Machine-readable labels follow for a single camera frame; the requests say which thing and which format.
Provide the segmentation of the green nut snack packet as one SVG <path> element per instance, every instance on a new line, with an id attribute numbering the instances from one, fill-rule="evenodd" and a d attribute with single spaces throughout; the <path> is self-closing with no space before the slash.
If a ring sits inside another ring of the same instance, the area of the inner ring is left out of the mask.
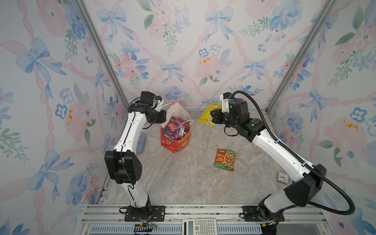
<path id="1" fill-rule="evenodd" d="M 219 169 L 234 171 L 236 153 L 231 149 L 218 148 L 215 156 L 214 166 Z"/>

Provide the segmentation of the yellow snack packet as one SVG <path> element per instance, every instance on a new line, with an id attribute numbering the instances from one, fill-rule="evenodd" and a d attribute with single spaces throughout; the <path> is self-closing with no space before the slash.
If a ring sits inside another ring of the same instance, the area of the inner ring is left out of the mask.
<path id="1" fill-rule="evenodd" d="M 198 123 L 200 124 L 207 124 L 207 125 L 215 125 L 215 123 L 212 122 L 213 117 L 211 116 L 211 111 L 214 110 L 221 110 L 222 106 L 219 104 L 215 104 L 210 102 L 204 112 L 202 113 L 200 119 L 198 120 Z"/>

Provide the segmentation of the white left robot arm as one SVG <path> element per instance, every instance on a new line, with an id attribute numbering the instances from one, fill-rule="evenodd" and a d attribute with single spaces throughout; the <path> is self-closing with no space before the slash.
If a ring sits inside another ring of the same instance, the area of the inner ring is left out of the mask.
<path id="1" fill-rule="evenodd" d="M 136 154 L 142 130 L 147 123 L 161 124 L 166 121 L 166 111 L 162 109 L 164 101 L 157 97 L 155 102 L 139 100 L 130 105 L 119 141 L 112 151 L 104 155 L 110 178 L 124 188 L 131 198 L 130 206 L 134 208 L 144 208 L 149 201 L 140 183 L 143 167 Z"/>

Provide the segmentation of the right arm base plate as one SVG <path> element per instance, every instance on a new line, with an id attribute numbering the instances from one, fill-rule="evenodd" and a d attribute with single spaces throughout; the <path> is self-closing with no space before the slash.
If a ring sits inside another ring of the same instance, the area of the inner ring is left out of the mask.
<path id="1" fill-rule="evenodd" d="M 268 209 L 260 206 L 242 206 L 240 218 L 244 219 L 246 222 L 271 223 L 285 221 L 285 217 L 282 213 L 272 213 Z"/>

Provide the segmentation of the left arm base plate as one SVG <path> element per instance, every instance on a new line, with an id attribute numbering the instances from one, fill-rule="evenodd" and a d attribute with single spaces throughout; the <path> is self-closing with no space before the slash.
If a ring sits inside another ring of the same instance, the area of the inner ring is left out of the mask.
<path id="1" fill-rule="evenodd" d="M 126 207 L 124 214 L 125 222 L 163 222 L 165 219 L 166 206 L 145 206 L 142 208 L 135 208 L 132 206 Z"/>

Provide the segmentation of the purple Fox's candy bag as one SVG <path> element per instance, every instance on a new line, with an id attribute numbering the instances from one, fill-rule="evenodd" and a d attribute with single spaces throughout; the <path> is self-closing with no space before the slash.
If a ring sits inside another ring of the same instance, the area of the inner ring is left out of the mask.
<path id="1" fill-rule="evenodd" d="M 164 130 L 174 139 L 180 140 L 185 137 L 190 129 L 189 121 L 181 121 L 171 117 Z"/>

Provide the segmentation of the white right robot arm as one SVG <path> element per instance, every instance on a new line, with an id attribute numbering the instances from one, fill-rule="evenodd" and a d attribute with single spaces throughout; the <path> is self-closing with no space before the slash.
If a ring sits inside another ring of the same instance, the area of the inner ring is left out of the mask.
<path id="1" fill-rule="evenodd" d="M 211 111 L 211 116 L 213 123 L 236 129 L 239 135 L 264 150 L 293 180 L 289 186 L 267 196 L 258 204 L 256 214 L 260 219 L 271 220 L 288 208 L 304 207 L 322 188 L 323 180 L 282 147 L 283 142 L 274 140 L 260 119 L 250 118 L 249 113 L 231 116 L 220 109 Z"/>

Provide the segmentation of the red paper gift bag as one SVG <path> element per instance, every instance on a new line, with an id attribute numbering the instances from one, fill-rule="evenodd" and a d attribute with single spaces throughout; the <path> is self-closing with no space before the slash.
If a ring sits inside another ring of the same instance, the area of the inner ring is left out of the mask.
<path id="1" fill-rule="evenodd" d="M 161 146 L 172 153 L 186 148 L 191 137 L 190 114 L 179 103 L 170 106 L 166 113 L 166 121 L 161 124 Z"/>

